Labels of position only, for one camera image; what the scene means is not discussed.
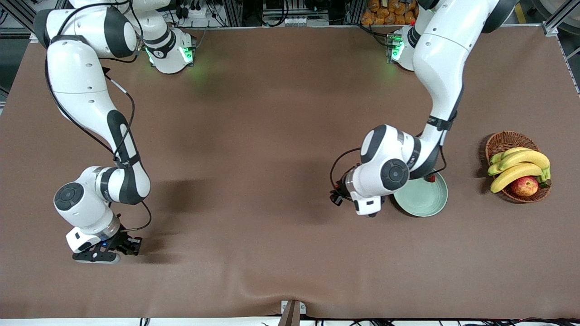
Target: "plate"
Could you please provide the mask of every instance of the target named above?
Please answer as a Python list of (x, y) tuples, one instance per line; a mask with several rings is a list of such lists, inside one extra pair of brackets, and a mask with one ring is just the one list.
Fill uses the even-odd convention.
[(403, 210), (421, 218), (441, 212), (448, 195), (447, 184), (439, 173), (435, 173), (435, 182), (428, 182), (424, 178), (409, 180), (401, 190), (394, 193), (395, 200)]

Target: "table surface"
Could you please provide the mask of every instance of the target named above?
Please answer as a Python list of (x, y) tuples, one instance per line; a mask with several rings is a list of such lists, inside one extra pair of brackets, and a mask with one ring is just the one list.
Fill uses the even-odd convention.
[[(376, 218), (328, 199), (328, 171), (387, 123), (419, 133), (430, 96), (355, 28), (210, 31), (193, 68), (163, 75), (103, 61), (136, 100), (153, 186), (142, 255), (75, 263), (52, 197), (109, 154), (66, 121), (28, 47), (0, 118), (0, 316), (230, 317), (300, 299), (325, 318), (580, 316), (580, 106), (556, 38), (539, 27), (482, 35), (445, 144), (445, 209)], [(110, 87), (119, 110), (124, 95)], [(481, 142), (525, 133), (552, 160), (536, 204), (488, 191)], [(357, 162), (342, 161), (340, 174)], [(115, 204), (128, 227), (141, 205)]]

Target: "bunch of bananas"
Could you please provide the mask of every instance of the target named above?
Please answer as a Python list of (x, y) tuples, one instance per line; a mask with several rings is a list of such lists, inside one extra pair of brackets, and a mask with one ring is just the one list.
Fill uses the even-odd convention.
[(491, 184), (491, 192), (494, 194), (523, 176), (536, 176), (541, 187), (548, 186), (548, 180), (551, 177), (550, 160), (538, 151), (514, 147), (495, 154), (490, 161), (492, 165), (487, 170), (487, 174), (499, 174)]

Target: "fruit basket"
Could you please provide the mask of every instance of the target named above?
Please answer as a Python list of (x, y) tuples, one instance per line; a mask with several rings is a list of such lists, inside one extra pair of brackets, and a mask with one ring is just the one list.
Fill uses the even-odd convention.
[[(487, 164), (491, 166), (490, 159), (493, 155), (514, 147), (526, 147), (541, 152), (538, 146), (525, 135), (514, 131), (502, 131), (493, 134), (485, 144), (485, 157), (487, 158)], [(516, 195), (512, 192), (510, 187), (505, 187), (501, 192), (516, 202), (537, 202), (546, 198), (550, 193), (551, 188), (551, 185), (545, 188), (540, 188), (535, 194), (529, 197)]]

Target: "apple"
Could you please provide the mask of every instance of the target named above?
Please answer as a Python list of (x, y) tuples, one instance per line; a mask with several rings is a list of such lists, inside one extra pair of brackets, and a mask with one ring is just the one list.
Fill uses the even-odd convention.
[(533, 176), (523, 176), (512, 182), (512, 192), (522, 197), (535, 194), (538, 188), (538, 181)]

